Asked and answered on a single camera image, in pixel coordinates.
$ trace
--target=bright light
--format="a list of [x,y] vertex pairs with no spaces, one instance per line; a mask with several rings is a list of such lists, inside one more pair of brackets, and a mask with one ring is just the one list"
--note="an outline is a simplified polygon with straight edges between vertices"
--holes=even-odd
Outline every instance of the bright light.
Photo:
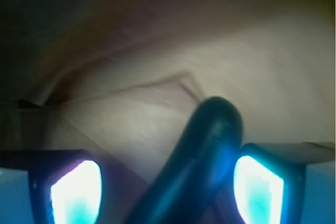
[[234,193],[238,211],[248,224],[278,224],[284,181],[250,156],[238,159]]
[[55,224],[95,223],[101,201],[101,173],[94,161],[84,161],[50,189]]

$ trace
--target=dark blue curved object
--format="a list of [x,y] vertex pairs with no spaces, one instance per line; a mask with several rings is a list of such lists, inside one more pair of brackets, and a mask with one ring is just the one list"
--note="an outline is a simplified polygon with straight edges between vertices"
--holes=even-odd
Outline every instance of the dark blue curved object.
[[125,221],[126,224],[194,223],[230,177],[243,123],[227,100],[201,103],[168,162]]

